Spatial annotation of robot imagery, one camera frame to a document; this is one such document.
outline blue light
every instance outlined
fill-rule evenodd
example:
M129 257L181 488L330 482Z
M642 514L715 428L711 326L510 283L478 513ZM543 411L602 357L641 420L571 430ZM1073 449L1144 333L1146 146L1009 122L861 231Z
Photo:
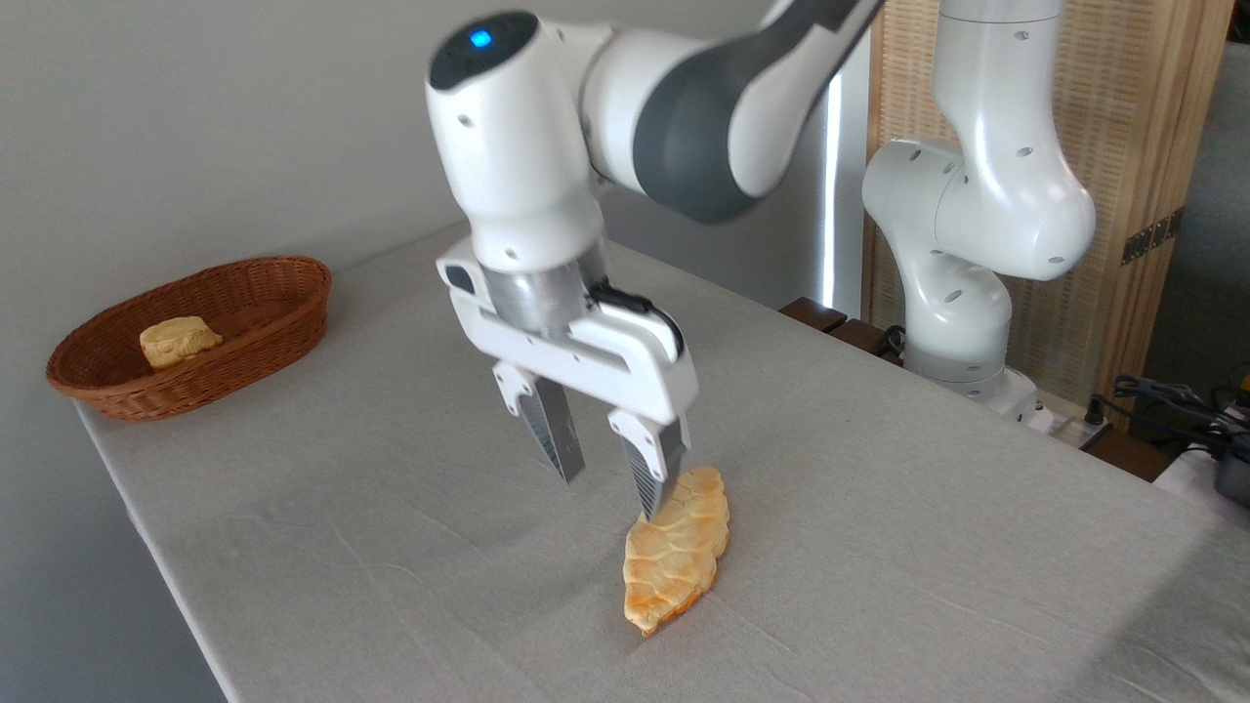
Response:
M476 46L478 49L485 49L486 46L490 46L490 43L494 40L495 38L491 36L490 33L484 29L474 30L469 35L469 41L471 41L472 45Z

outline bread roll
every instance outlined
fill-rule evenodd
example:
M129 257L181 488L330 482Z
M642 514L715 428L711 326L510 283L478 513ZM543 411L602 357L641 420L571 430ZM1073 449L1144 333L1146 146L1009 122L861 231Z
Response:
M625 617L651 637L685 613L716 580L729 544L729 502L720 472L699 467L678 477L672 498L650 523L625 537Z
M161 370L221 344L221 335L200 318L174 318L139 333L139 344L152 369Z

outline oval basket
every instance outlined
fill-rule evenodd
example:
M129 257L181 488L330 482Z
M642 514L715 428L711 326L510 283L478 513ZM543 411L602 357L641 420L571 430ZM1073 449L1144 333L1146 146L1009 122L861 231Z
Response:
M48 383L110 418L171 418L224 398L304 357L325 334L330 269L265 256L205 269L104 310L48 360ZM139 345L149 326L199 315L224 341L154 372Z

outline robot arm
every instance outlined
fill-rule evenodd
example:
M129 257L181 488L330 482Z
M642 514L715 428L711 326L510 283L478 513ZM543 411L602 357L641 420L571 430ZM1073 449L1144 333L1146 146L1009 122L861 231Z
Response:
M864 178L906 293L905 365L1025 423L1036 388L1005 367L1011 300L994 274L1055 279L1095 224L1051 116L1062 8L942 0L932 91L960 144L896 139Z
M692 220L741 215L781 180L815 100L882 3L780 3L760 31L714 45L620 33L586 83L591 163Z
M884 0L782 0L720 44L529 13L470 23L435 54L430 120L471 234L439 260L505 405L565 479L582 465L565 388L615 407L650 518L698 394L676 324L609 284L599 183L699 221L780 180L811 105Z

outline gray wall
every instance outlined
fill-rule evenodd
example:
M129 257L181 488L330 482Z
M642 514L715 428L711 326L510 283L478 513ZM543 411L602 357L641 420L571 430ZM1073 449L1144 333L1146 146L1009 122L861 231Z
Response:
M1146 375L1206 394L1241 362L1250 362L1250 45L1228 44Z
M42 365L101 308L204 266L290 251L342 268L459 220L421 69L446 29L511 5L0 0L5 703L220 699ZM752 26L769 1L526 5L710 38ZM819 161L728 228L624 194L609 226L770 305L814 294Z

